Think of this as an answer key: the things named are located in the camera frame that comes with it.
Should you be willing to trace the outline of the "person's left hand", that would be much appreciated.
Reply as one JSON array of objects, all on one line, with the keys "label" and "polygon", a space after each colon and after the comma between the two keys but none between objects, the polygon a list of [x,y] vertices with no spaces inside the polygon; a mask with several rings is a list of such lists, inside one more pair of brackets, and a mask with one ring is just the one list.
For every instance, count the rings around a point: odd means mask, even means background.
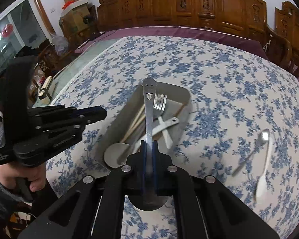
[{"label": "person's left hand", "polygon": [[30,191],[42,190],[46,184],[46,164],[29,168],[19,164],[8,163],[0,165],[0,183],[7,189],[15,189],[17,178],[25,178],[30,182]]}]

